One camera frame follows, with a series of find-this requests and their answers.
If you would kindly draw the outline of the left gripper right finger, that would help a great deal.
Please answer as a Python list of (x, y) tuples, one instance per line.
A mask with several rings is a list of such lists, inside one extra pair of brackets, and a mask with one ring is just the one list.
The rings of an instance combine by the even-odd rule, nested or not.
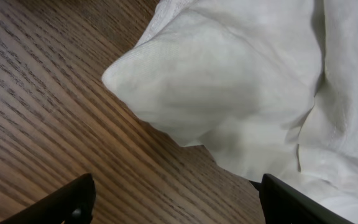
[(266, 224), (351, 224), (272, 174), (251, 184), (259, 192)]

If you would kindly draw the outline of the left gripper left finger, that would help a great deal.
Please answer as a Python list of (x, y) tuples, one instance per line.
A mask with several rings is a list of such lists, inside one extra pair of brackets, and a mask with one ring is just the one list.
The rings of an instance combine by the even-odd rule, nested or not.
[(0, 224), (90, 224), (95, 200), (93, 177), (83, 174)]

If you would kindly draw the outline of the white t-shirt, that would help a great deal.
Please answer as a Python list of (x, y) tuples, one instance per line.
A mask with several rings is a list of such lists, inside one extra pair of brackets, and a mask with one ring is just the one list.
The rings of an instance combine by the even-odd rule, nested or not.
[(358, 1), (161, 1), (102, 81), (177, 144), (358, 223)]

